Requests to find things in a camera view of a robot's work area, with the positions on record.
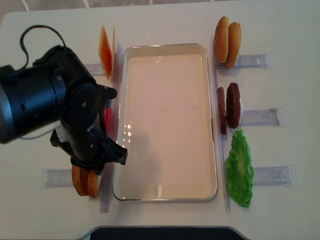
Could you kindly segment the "dark robot base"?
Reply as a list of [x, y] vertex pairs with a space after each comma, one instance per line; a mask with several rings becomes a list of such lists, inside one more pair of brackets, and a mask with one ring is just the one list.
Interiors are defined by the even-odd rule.
[[90, 234], [91, 240], [242, 240], [228, 228], [210, 227], [110, 227]]

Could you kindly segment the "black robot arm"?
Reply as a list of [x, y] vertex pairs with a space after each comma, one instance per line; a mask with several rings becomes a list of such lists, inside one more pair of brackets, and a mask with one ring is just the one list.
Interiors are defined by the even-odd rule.
[[5, 65], [0, 69], [0, 142], [59, 121], [67, 141], [54, 131], [50, 143], [66, 152], [73, 165], [96, 172], [105, 163], [124, 165], [128, 151], [108, 136], [104, 123], [105, 109], [116, 96], [65, 46], [52, 47], [24, 70]]

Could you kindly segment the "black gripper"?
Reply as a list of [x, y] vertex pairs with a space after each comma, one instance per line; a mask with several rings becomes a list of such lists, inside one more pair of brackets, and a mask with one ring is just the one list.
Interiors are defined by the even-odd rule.
[[105, 110], [99, 110], [96, 118], [80, 131], [76, 131], [75, 124], [81, 120], [68, 122], [68, 115], [62, 111], [57, 119], [62, 123], [68, 141], [59, 140], [58, 132], [54, 130], [50, 137], [50, 143], [56, 148], [61, 148], [70, 156], [71, 164], [84, 168], [86, 171], [93, 170], [102, 172], [106, 163], [119, 163], [125, 165], [128, 150], [112, 140], [105, 129]]

